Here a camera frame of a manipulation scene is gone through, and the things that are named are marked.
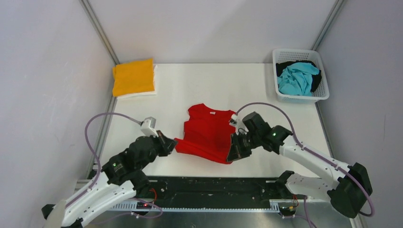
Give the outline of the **red t-shirt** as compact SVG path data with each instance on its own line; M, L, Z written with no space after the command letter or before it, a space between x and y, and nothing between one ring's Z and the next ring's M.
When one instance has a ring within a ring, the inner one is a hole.
M184 137L175 138L178 142L176 151L221 164L231 164L227 157L231 146L230 137L235 133L230 119L235 112L195 104L188 109L188 114L189 120L184 122Z

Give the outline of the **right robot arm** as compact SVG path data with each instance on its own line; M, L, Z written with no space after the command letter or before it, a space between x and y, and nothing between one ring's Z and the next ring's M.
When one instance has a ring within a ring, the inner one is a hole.
M282 198L292 194L311 196L325 202L348 218L361 213L373 193L367 169L359 164L349 165L331 158L316 149L310 149L295 140L294 133L276 125L271 127L256 112L239 120L233 114L229 124L244 133L232 133L226 161L233 162L251 156L256 148L291 159L315 174L308 177L295 171L284 171L276 180L276 192Z

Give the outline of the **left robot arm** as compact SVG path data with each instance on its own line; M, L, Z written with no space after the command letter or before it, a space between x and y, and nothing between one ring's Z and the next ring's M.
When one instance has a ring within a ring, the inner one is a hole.
M123 152L112 156L101 172L68 199L42 208L46 228L83 228L113 206L149 194L150 181L143 172L157 157L170 155L177 141L161 131L138 137Z

